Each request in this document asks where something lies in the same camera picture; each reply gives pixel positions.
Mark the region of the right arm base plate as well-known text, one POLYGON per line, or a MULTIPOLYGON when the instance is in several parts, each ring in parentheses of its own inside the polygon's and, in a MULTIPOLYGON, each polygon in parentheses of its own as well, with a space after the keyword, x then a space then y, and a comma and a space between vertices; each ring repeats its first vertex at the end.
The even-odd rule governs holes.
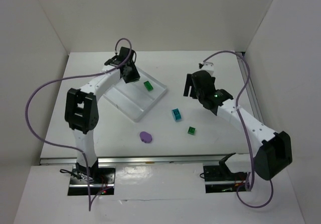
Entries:
POLYGON ((231 172, 226 165, 227 160, 234 155, 235 153, 225 156, 217 164, 203 166, 203 172, 199 174, 199 177, 205 182, 206 193, 246 191, 247 174, 245 172, 231 172))

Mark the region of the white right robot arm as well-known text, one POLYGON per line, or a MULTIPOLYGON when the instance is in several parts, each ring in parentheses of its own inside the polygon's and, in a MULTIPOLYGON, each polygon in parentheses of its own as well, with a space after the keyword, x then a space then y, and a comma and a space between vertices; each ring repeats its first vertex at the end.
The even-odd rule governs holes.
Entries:
POLYGON ((183 96, 197 99, 214 115, 224 119, 239 131, 246 131, 251 144, 255 173, 270 181, 292 163, 291 138, 267 127, 244 108, 236 105, 233 96, 215 88, 215 77, 205 70, 187 74, 183 96))

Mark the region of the green lego brick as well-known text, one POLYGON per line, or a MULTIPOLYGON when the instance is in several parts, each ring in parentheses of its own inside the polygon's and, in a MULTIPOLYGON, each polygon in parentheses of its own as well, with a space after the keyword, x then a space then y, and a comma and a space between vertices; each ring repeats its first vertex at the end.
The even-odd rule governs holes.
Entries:
POLYGON ((143 84, 144 84, 145 88, 147 89, 147 91, 153 90, 153 86, 151 85, 151 83, 149 81, 145 81, 143 84))
POLYGON ((196 132, 196 128, 194 128, 194 127, 189 127, 189 128, 188 128, 188 134, 194 135, 195 132, 196 132))

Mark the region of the aluminium front rail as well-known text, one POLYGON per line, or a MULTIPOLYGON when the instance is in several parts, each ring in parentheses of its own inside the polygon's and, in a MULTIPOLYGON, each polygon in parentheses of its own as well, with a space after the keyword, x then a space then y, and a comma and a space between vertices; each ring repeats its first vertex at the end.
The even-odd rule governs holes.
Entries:
POLYGON ((158 163, 212 163, 229 156, 231 160, 248 160, 249 154, 225 155, 181 155, 181 156, 142 156, 142 157, 100 157, 99 165, 113 164, 158 164, 158 163))

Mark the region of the purple lego piece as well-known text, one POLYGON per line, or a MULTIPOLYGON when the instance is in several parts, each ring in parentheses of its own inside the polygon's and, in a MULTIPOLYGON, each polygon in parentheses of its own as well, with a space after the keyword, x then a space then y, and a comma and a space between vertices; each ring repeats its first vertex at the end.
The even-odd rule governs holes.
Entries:
POLYGON ((142 131, 139 133, 140 140, 144 143, 151 143, 152 142, 152 135, 148 132, 142 131))

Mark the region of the white compartment tray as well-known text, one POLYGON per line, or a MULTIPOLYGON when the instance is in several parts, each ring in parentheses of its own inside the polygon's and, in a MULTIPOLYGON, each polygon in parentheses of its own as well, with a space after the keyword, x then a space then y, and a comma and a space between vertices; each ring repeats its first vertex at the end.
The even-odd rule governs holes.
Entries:
POLYGON ((138 69, 139 81, 125 83, 122 79, 109 88, 103 97, 134 122, 139 122, 166 94, 166 85, 148 73, 138 69), (152 91, 147 91, 144 82, 149 81, 152 91))

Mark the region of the aluminium table edge rail right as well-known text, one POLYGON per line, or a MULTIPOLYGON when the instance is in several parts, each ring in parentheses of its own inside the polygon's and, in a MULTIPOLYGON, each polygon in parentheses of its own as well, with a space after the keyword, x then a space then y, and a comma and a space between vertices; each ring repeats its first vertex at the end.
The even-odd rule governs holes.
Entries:
POLYGON ((258 104, 258 99, 254 90, 254 86, 251 78, 248 78, 248 68, 245 63, 245 53, 244 52, 236 52, 238 65, 241 70, 241 75, 244 83, 246 84, 245 90, 249 98, 251 110, 253 112, 253 116, 256 120, 259 121, 258 126, 252 127, 249 130, 249 135, 254 139, 251 140, 251 148, 253 157, 255 157, 259 151, 259 148, 263 146, 262 141, 269 141, 274 137, 274 130, 265 125, 263 121, 263 117, 260 111, 260 107, 258 104))

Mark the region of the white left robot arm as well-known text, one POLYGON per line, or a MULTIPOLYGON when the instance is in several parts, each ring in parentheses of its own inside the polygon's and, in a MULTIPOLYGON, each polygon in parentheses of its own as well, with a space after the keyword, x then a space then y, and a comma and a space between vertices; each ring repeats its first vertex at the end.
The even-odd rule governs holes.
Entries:
POLYGON ((99 121, 98 101, 119 80, 127 84, 140 79, 135 57, 134 50, 121 47, 119 53, 104 63, 101 75, 67 92, 65 121, 73 131, 76 148, 83 151, 77 154, 76 170, 86 175, 88 166, 90 179, 95 179, 99 174, 93 138, 93 131, 99 121))

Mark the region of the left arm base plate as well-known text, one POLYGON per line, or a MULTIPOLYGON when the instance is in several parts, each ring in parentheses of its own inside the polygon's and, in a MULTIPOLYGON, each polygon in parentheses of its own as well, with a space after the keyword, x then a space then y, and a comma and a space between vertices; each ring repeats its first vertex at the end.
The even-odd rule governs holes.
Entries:
MULTIPOLYGON (((99 168, 96 177, 89 178, 91 195, 113 195, 115 183, 115 168, 99 168)), ((68 196, 85 196, 87 191, 87 175, 77 172, 76 168, 72 170, 60 169, 60 173, 69 174, 70 181, 68 187, 68 196)))

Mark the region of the teal lego brick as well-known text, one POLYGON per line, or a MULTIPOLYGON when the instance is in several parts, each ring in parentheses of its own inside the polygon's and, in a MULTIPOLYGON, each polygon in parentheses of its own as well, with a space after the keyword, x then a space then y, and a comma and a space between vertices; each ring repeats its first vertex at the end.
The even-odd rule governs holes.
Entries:
POLYGON ((179 122, 182 120, 182 115, 178 108, 172 110, 172 115, 176 122, 179 122))

